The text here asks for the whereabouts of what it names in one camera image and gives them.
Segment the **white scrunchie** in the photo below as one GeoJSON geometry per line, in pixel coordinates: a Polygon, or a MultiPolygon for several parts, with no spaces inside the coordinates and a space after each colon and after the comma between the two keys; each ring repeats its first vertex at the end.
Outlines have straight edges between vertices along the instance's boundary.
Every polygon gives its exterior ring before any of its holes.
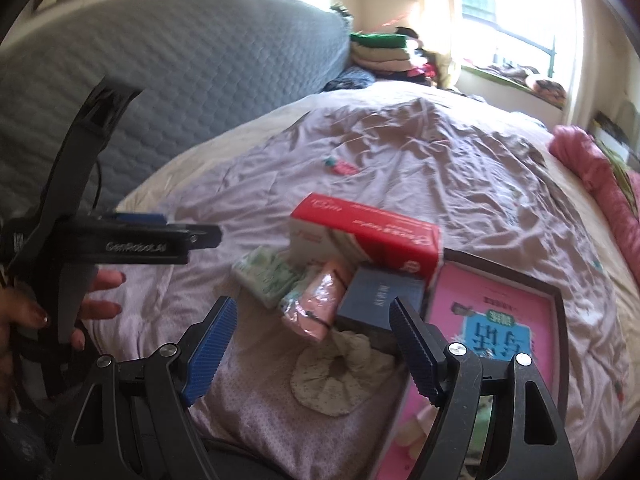
{"type": "Polygon", "coordinates": [[[372,349],[367,336],[332,330],[330,337],[300,354],[291,389],[303,406],[325,415],[345,415],[375,393],[393,372],[394,361],[372,349]],[[331,377],[331,365],[340,356],[346,370],[331,377]]]}

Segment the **red and white box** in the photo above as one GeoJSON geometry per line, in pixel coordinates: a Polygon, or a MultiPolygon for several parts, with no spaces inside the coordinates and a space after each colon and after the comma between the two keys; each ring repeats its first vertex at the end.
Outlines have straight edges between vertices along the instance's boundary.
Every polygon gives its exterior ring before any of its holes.
{"type": "Polygon", "coordinates": [[[291,213],[290,262],[364,262],[422,276],[430,285],[442,260],[438,226],[356,202],[312,193],[291,213]]]}

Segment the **gray quilted mattress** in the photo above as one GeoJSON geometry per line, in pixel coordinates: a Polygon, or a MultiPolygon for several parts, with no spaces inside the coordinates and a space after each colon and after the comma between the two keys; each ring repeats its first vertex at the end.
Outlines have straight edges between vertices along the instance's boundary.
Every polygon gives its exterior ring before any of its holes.
{"type": "Polygon", "coordinates": [[[296,0],[111,0],[40,28],[0,56],[0,216],[37,204],[103,76],[144,91],[100,155],[100,209],[191,146],[321,91],[346,64],[348,29],[296,0]]]}

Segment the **dark blue small box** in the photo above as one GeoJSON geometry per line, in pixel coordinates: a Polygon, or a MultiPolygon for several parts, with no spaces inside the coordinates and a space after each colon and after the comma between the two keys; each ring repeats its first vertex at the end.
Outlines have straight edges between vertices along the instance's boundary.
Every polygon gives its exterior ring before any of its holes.
{"type": "Polygon", "coordinates": [[[396,338],[389,326],[389,304],[400,296],[424,317],[424,280],[413,274],[361,266],[338,308],[335,327],[369,337],[371,347],[398,355],[396,338]]]}

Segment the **screw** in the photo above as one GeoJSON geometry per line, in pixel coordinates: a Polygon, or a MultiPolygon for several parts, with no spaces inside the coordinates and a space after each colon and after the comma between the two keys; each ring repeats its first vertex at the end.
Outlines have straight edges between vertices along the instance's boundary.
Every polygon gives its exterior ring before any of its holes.
{"type": "Polygon", "coordinates": [[[457,356],[464,355],[466,354],[466,346],[464,346],[462,343],[451,343],[449,345],[449,352],[457,356]]]}
{"type": "Polygon", "coordinates": [[[101,355],[98,357],[98,360],[95,362],[98,368],[106,368],[111,364],[111,356],[110,355],[101,355]]]}
{"type": "Polygon", "coordinates": [[[527,354],[518,354],[516,355],[516,361],[519,365],[529,366],[531,364],[531,357],[527,354]]]}
{"type": "Polygon", "coordinates": [[[160,347],[160,355],[162,357],[171,357],[172,355],[175,355],[177,351],[178,347],[173,343],[167,343],[166,345],[162,345],[160,347]]]}

